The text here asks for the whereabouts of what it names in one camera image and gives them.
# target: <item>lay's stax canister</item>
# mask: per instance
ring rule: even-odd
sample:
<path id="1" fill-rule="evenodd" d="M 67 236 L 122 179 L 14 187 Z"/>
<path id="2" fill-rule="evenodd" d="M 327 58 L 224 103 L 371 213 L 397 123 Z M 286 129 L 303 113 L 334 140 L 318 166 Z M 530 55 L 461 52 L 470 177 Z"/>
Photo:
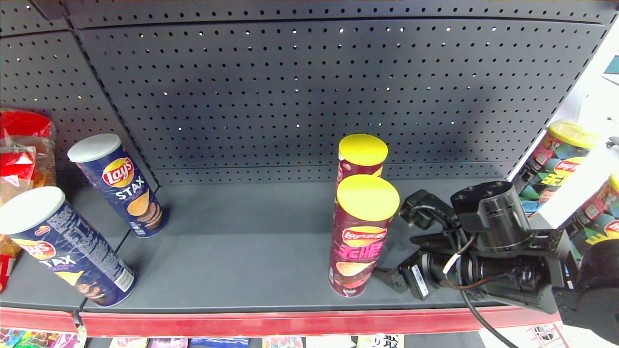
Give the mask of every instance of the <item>lay's stax canister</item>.
<path id="1" fill-rule="evenodd" d="M 559 120 L 548 132 L 512 180 L 527 216 L 535 214 L 572 175 L 598 136 L 576 123 Z"/>
<path id="2" fill-rule="evenodd" d="M 138 238 L 163 230 L 167 217 L 140 168 L 115 134 L 98 134 L 73 145 L 67 152 Z"/>
<path id="3" fill-rule="evenodd" d="M 124 300 L 136 276 L 54 186 L 24 192 L 0 207 L 2 233 L 97 305 Z"/>
<path id="4" fill-rule="evenodd" d="M 337 187 L 329 283 L 344 297 L 364 290 L 400 205 L 395 187 L 373 175 L 353 175 Z"/>
<path id="5" fill-rule="evenodd" d="M 338 147 L 339 164 L 335 187 L 351 175 L 369 174 L 380 177 L 388 152 L 387 144 L 368 134 L 353 134 L 343 138 Z"/>
<path id="6" fill-rule="evenodd" d="M 566 231 L 576 249 L 576 258 L 593 245 L 619 239 L 619 173 L 608 180 L 568 219 Z"/>

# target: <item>potato chip image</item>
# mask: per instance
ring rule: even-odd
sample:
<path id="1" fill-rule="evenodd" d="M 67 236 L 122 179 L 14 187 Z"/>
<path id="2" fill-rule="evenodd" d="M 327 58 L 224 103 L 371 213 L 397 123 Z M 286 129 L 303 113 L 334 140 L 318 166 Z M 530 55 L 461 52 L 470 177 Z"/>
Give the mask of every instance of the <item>potato chip image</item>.
<path id="1" fill-rule="evenodd" d="M 127 212 L 133 216 L 140 216 L 146 212 L 149 208 L 149 196 L 150 190 L 147 190 L 145 194 L 136 198 L 133 202 L 127 206 Z"/>
<path id="2" fill-rule="evenodd" d="M 84 271 L 79 271 L 77 273 L 73 272 L 54 272 L 57 276 L 64 279 L 67 283 L 71 284 L 71 286 L 76 286 L 77 280 L 84 273 Z"/>
<path id="3" fill-rule="evenodd" d="M 372 266 L 375 261 L 370 263 L 358 263 L 358 262 L 337 262 L 335 268 L 344 277 L 352 277 L 361 273 L 364 269 Z"/>
<path id="4" fill-rule="evenodd" d="M 387 230 L 376 226 L 354 226 L 342 231 L 344 243 L 359 248 L 372 244 L 386 237 Z"/>

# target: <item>robotic arm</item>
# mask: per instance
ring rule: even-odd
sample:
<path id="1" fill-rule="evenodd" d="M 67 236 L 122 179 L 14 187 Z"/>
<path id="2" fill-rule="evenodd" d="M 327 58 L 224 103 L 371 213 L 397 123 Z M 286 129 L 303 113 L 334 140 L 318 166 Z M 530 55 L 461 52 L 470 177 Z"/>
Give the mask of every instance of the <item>robotic arm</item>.
<path id="1" fill-rule="evenodd" d="M 454 193 L 451 204 L 425 190 L 409 196 L 399 212 L 409 226 L 426 230 L 438 221 L 443 231 L 412 237 L 419 251 L 395 269 L 377 268 L 375 276 L 422 301 L 447 287 L 474 300 L 559 311 L 564 324 L 619 344 L 619 240 L 592 246 L 579 269 L 569 222 L 532 230 L 511 183 L 470 186 Z"/>

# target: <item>chip canister label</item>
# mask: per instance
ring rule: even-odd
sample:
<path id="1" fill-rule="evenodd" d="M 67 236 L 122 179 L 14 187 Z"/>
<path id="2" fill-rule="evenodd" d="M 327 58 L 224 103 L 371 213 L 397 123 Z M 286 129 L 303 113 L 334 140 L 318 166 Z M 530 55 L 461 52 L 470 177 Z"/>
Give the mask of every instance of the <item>chip canister label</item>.
<path id="1" fill-rule="evenodd" d="M 116 305 L 135 287 L 134 272 L 66 202 L 43 222 L 11 239 L 102 307 Z"/>
<path id="2" fill-rule="evenodd" d="M 122 146 L 98 160 L 76 164 L 139 238 L 152 237 L 165 227 L 166 214 Z"/>

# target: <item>gray shelf surface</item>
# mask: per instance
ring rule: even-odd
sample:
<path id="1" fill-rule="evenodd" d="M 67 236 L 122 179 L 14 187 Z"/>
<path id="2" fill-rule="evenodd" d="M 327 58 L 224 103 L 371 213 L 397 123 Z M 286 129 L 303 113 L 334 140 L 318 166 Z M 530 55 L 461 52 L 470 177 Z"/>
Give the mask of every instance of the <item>gray shelf surface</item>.
<path id="1" fill-rule="evenodd" d="M 392 181 L 401 198 L 426 189 L 449 201 L 488 178 Z M 337 295 L 327 281 L 335 184 L 326 182 L 164 186 L 157 197 L 170 213 L 160 234 L 130 234 L 119 255 L 137 272 L 131 296 L 112 308 L 85 311 L 225 313 L 395 310 L 463 307 L 460 294 L 437 291 L 425 302 L 371 278 L 361 296 Z M 414 247 L 413 232 L 394 219 L 380 266 L 395 266 Z"/>
<path id="2" fill-rule="evenodd" d="M 75 209 L 108 240 L 119 247 L 129 231 L 104 198 L 93 188 L 65 189 L 67 199 Z M 33 257 L 21 253 L 0 295 L 0 305 L 40 310 L 75 310 L 84 296 L 64 280 L 48 271 Z"/>

